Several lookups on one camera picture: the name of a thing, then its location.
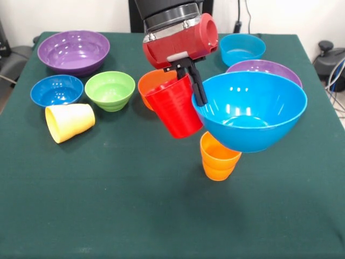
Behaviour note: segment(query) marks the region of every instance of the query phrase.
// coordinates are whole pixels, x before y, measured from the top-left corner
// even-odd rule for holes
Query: bowl
[[[246,60],[238,62],[228,68],[228,70],[226,70],[227,73],[235,71],[259,71],[276,74],[278,76],[290,79],[291,81],[298,84],[301,88],[303,88],[302,82],[300,78],[295,74],[295,72],[276,62],[263,59]]]
[[[177,78],[175,70],[164,72],[163,69],[153,70],[143,75],[138,82],[138,91],[145,106],[153,111],[145,95],[157,87],[165,87],[171,80]]]
[[[35,104],[45,108],[51,105],[76,103],[83,90],[84,85],[78,78],[59,74],[37,82],[31,89],[30,97]]]
[[[234,33],[220,41],[220,53],[227,66],[250,59],[260,59],[266,51],[266,44],[258,37]]]
[[[104,62],[110,50],[100,33],[77,30],[56,33],[38,47],[38,58],[58,74],[87,76]]]
[[[294,82],[265,72],[230,72],[204,83],[208,103],[192,103],[204,127],[225,147],[252,153],[282,139],[307,107]]]
[[[85,85],[86,95],[107,112],[122,109],[133,95],[134,90],[134,79],[119,71],[98,73],[91,77]]]

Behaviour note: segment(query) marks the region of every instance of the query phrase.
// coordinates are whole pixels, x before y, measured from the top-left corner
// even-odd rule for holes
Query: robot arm
[[[188,70],[197,104],[207,98],[195,62],[218,48],[216,25],[201,14],[204,0],[135,0],[144,22],[143,50],[156,69],[176,70],[178,79]]]

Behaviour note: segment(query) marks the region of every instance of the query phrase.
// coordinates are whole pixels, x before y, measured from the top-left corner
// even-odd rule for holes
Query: cup
[[[188,137],[203,127],[192,104],[188,74],[154,88],[145,97],[174,138]]]
[[[45,118],[49,132],[58,144],[95,125],[95,115],[89,104],[48,106]]]
[[[145,95],[156,87],[165,85],[177,78],[175,70],[164,72],[163,69],[153,70],[142,76],[138,82],[138,91],[146,107],[153,111],[151,105],[146,100]]]
[[[224,147],[208,131],[200,139],[200,150],[205,173],[213,181],[227,179],[242,155]]]

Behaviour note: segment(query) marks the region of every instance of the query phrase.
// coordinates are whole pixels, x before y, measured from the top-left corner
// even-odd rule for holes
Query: purple bowl rim
[[[229,72],[238,72],[238,71],[229,71],[229,70],[230,70],[232,67],[234,67],[235,65],[237,65],[237,64],[247,63],[247,62],[263,62],[263,63],[270,63],[270,64],[274,64],[274,65],[279,65],[279,66],[281,66],[281,67],[283,67],[283,68],[289,70],[290,72],[292,72],[292,73],[297,77],[297,79],[298,79],[298,83],[299,83],[298,85],[303,89],[303,84],[302,84],[301,79],[299,78],[299,76],[298,76],[293,70],[289,69],[287,66],[284,66],[284,65],[282,65],[282,64],[280,64],[280,63],[277,63],[277,62],[274,62],[274,61],[270,61],[270,60],[266,60],[266,59],[250,59],[250,60],[243,60],[243,61],[237,62],[237,63],[231,65],[231,66],[226,70],[226,73],[229,73]]]
[[[47,62],[43,61],[42,57],[40,56],[39,54],[39,50],[40,48],[42,47],[42,45],[48,41],[49,39],[53,38],[53,37],[56,37],[56,35],[60,35],[60,34],[63,34],[63,33],[68,33],[68,32],[89,32],[89,33],[93,33],[93,34],[96,34],[96,35],[99,35],[101,37],[103,37],[105,39],[105,41],[107,42],[107,50],[106,50],[106,53],[104,54],[104,56],[100,59],[98,59],[97,61],[95,61],[93,64],[91,65],[88,65],[88,66],[81,66],[81,67],[77,67],[76,69],[61,69],[59,67],[56,67],[56,66],[52,66],[50,64],[48,64]],[[70,31],[62,31],[62,32],[57,32],[51,36],[49,36],[48,38],[46,38],[44,41],[41,42],[41,44],[38,46],[37,48],[37,56],[39,58],[39,60],[45,64],[46,66],[50,67],[51,69],[53,70],[63,70],[63,71],[75,71],[75,70],[80,70],[80,69],[86,69],[86,68],[89,68],[95,64],[97,64],[98,62],[101,62],[102,60],[104,60],[107,55],[109,54],[109,51],[110,51],[110,41],[108,40],[108,38],[106,36],[104,36],[103,34],[101,34],[100,32],[96,32],[96,31],[90,31],[90,30],[70,30]]]
[[[69,101],[68,104],[72,104],[72,103],[78,101],[78,100],[81,98],[82,93],[84,92],[85,86],[84,86],[84,84],[82,83],[82,81],[81,81],[78,77],[71,76],[71,75],[69,75],[69,74],[54,74],[54,75],[52,75],[52,76],[42,78],[40,81],[36,82],[36,83],[33,85],[33,87],[31,88],[31,90],[30,90],[30,98],[31,98],[31,100],[32,100],[36,105],[38,105],[38,106],[40,106],[40,107],[42,107],[42,108],[45,108],[45,107],[50,106],[50,105],[42,105],[42,104],[39,104],[38,102],[36,102],[35,99],[32,97],[32,91],[33,91],[33,89],[34,89],[39,83],[41,83],[41,82],[43,82],[43,81],[45,81],[45,80],[47,80],[47,79],[54,78],[54,77],[69,77],[69,78],[73,78],[73,79],[76,79],[77,82],[79,82],[79,83],[81,84],[81,88],[82,88],[81,93],[80,93],[80,94],[78,95],[78,97],[76,97],[73,101]]]

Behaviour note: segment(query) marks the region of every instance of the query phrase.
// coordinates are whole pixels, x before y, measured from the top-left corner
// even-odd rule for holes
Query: small blue bowl
[[[225,147],[243,153],[265,150],[283,138],[307,107],[294,82],[265,72],[230,72],[206,80],[208,103],[193,106],[204,127]]]
[[[260,59],[265,51],[266,44],[250,34],[234,33],[220,41],[222,60],[227,66],[244,60]]]
[[[79,101],[84,85],[74,77],[59,74],[37,82],[30,92],[31,100],[45,108],[50,105],[72,104]]]

